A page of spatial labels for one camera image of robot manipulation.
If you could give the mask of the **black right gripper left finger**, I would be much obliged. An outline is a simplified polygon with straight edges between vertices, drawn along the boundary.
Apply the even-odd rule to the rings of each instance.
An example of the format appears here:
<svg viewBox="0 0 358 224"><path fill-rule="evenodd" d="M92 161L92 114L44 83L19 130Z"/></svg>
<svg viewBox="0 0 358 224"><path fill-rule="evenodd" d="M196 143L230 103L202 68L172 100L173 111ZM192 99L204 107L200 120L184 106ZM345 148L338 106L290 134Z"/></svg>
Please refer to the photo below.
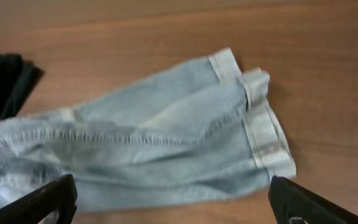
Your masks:
<svg viewBox="0 0 358 224"><path fill-rule="evenodd" d="M0 224L71 224L76 213L76 185L71 174L0 209Z"/></svg>

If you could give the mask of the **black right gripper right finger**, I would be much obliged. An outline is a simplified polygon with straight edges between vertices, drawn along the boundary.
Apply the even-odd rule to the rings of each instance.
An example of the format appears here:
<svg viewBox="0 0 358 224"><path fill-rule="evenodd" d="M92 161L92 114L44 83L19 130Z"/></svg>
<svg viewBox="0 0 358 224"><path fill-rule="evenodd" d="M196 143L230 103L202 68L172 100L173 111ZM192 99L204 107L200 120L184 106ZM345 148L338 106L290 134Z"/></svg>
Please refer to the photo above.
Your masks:
<svg viewBox="0 0 358 224"><path fill-rule="evenodd" d="M358 215L285 177L272 177L268 199L278 224L358 224Z"/></svg>

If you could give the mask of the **light blue denim shorts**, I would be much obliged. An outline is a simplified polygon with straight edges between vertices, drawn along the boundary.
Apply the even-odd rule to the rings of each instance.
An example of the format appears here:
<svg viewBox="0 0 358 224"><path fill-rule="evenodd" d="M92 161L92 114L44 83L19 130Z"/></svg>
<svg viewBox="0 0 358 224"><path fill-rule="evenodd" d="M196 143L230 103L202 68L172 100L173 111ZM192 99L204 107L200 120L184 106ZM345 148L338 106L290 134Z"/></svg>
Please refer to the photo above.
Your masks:
<svg viewBox="0 0 358 224"><path fill-rule="evenodd" d="M296 176L269 74L229 48L71 108L0 121L0 208L71 174L79 212L251 194Z"/></svg>

